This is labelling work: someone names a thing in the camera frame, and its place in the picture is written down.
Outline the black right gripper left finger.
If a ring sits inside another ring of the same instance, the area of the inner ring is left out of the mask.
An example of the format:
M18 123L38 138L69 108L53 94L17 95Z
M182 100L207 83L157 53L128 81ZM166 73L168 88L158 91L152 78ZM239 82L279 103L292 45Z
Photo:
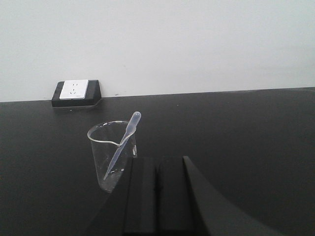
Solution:
M134 158L87 227L85 235L154 236L156 234L155 182L153 158Z

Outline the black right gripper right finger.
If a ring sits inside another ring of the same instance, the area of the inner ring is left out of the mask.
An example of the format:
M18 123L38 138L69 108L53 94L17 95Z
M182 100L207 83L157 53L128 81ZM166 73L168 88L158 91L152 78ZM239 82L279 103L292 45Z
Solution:
M158 167L161 236L279 236L246 214L204 177L188 156L164 156Z

